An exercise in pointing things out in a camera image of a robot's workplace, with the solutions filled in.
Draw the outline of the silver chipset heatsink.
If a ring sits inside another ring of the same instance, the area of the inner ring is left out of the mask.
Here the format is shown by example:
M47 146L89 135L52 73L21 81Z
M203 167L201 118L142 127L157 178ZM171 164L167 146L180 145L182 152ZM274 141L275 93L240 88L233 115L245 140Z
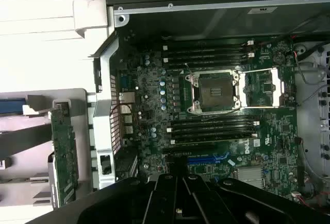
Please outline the silver chipset heatsink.
M261 167L240 167L237 169L238 180L257 188L263 188Z

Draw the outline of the black RAM slot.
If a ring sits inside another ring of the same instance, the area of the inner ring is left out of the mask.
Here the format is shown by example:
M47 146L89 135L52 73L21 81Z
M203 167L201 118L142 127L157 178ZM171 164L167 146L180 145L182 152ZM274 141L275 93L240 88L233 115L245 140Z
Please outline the black RAM slot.
M174 120L171 122L171 125L183 125L183 124L197 124L203 122L240 122L240 121L259 121L260 118L258 116L222 116L217 118L195 118L195 119L183 119L183 120Z
M192 52L192 51L184 51L184 52L163 52L161 55L163 57L181 57L181 56L219 56L219 55L229 55L229 56L244 56L252 54L252 52L238 52L238 51L216 51L216 52L210 52L210 51L198 51L198 52Z
M232 62L232 61L245 61L250 60L253 58L235 58L235 57L229 57L229 58L163 58L163 63L184 63L184 62Z
M208 143L224 143L224 142L231 142L231 143L238 143L238 144L245 144L245 143L254 143L254 140L258 140L256 137L247 137L243 139L231 139L231 140L206 140L206 141L188 141L183 142L179 140L170 140L170 145L197 145L197 144L208 144Z
M191 131L191 130L234 130L234 129L247 129L255 128L253 124L238 124L238 125L221 125L221 126L204 126L204 127L184 127L184 128L167 128L167 133Z
M197 64L179 64L179 65L174 65L174 64L169 64L166 66L167 69L169 70L178 70L178 69L182 69L182 68L192 68L192 69L196 69L196 68L235 68L237 66L241 66L241 64L201 64L201 65L197 65Z
M256 131L253 130L238 130L238 131L219 131L210 133L182 133L182 134L171 134L171 137L193 137L193 136L222 136L222 135L239 135L239 134L253 134Z
M246 48L250 47L247 44L220 44L220 45L190 45L190 46L177 46L174 45L163 45L161 47L162 51L170 51L170 50L193 50L193 49L223 49L223 48Z

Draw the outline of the blue expansion slot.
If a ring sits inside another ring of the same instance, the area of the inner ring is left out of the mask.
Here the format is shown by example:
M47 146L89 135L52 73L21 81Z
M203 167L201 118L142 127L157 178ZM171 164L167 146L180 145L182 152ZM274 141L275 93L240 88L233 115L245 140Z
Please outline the blue expansion slot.
M228 158L229 154L225 154L223 156L209 156L209 157L200 157L200 158L189 158L188 164L219 164L222 161Z

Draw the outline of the open grey PC case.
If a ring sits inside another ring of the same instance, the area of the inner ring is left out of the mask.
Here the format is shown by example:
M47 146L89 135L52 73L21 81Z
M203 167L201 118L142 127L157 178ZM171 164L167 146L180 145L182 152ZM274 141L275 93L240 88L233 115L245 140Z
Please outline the open grey PC case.
M330 209L330 0L105 0L110 35L94 55L93 115L100 187L138 177L135 150L122 145L111 116L120 60L130 48L161 41L267 38L296 53L299 188L292 198Z

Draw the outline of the green motherboard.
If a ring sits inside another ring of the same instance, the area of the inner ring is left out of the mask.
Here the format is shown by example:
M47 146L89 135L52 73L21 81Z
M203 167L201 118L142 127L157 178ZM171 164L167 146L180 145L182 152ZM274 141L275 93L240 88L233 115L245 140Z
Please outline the green motherboard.
M163 45L220 45L247 44L246 48L223 49L193 49L162 51ZM163 52L184 51L238 51L252 52L244 56L181 56L163 57ZM163 58L253 58L245 61L232 62L184 62L163 63ZM292 198L293 192L299 188L300 172L298 170L298 137L295 87L295 58L296 53L289 40L271 42L267 38L213 39L200 41L161 41L158 43L141 43L130 48L126 58L120 60L115 72L118 81L118 104L112 108L111 116L121 129L118 138L122 145L135 150L135 161L138 164L137 174L140 178L148 179L157 173L198 174L206 179L217 182L220 179L237 178L240 167L261 167L264 186L267 190L285 198ZM235 68L182 68L169 70L167 65L174 64L241 64ZM280 107L270 109L240 109L229 114L194 115L187 112L183 98L183 78L197 71L235 70L245 72L264 68L277 68L280 79L284 82L284 94L280 97ZM132 135L124 134L123 120L120 111L119 93L134 92L133 128ZM240 122L203 122L197 124L171 125L174 120L195 118L217 118L226 116L258 116L259 121ZM255 128L234 130L191 130L174 132L210 133L219 131L253 130L253 134L222 135L222 136L193 136L171 137L167 128L204 127L221 125L253 124ZM254 143L208 143L197 145L170 145L170 140L206 141L231 140L256 137ZM189 158L223 156L228 158L219 164L189 165Z

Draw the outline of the metal rear port block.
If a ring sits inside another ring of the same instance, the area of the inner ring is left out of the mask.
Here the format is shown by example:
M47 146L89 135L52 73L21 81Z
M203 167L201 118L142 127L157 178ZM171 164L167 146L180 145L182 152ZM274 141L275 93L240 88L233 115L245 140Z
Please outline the metal rear port block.
M133 128L133 104L135 103L134 92L119 93L120 111L123 120L124 134L132 135Z

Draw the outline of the grey parts rack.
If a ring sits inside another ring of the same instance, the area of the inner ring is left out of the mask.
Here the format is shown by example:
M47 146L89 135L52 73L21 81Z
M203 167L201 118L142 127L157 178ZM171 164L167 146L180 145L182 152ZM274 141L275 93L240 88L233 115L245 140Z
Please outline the grey parts rack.
M23 114L0 114L0 207L52 205L48 156L53 152L48 116L53 102L67 101L75 132L80 199L92 192L87 93L83 89L0 93L25 98Z

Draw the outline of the CPU socket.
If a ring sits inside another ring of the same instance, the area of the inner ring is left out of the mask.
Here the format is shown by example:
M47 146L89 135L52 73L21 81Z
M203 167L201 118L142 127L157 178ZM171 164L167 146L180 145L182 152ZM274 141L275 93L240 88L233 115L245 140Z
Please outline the CPU socket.
M188 113L218 115L239 111L240 74L235 70L197 71L184 76L183 98Z

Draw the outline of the metal socket cover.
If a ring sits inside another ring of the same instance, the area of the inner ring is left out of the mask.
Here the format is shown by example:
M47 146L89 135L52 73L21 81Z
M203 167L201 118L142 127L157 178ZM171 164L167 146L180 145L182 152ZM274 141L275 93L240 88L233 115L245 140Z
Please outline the metal socket cover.
M278 69L264 68L238 73L237 94L242 109L279 108L284 82Z

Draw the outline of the blue disk carrier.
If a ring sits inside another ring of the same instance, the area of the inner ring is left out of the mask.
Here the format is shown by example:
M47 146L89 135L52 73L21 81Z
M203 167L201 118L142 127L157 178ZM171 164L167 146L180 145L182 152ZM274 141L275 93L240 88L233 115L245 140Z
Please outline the blue disk carrier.
M0 114L23 114L25 98L0 99Z

